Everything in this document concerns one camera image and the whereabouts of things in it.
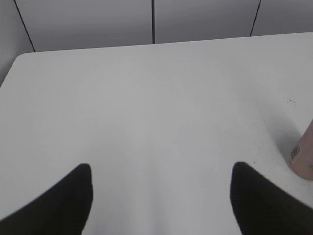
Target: table surface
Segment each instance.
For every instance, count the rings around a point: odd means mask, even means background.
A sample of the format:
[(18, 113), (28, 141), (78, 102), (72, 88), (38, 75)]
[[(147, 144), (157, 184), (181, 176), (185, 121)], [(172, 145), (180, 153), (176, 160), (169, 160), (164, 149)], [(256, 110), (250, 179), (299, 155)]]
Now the table surface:
[(28, 53), (0, 88), (0, 218), (79, 163), (84, 229), (233, 234), (244, 161), (313, 207), (285, 158), (312, 120), (313, 33)]

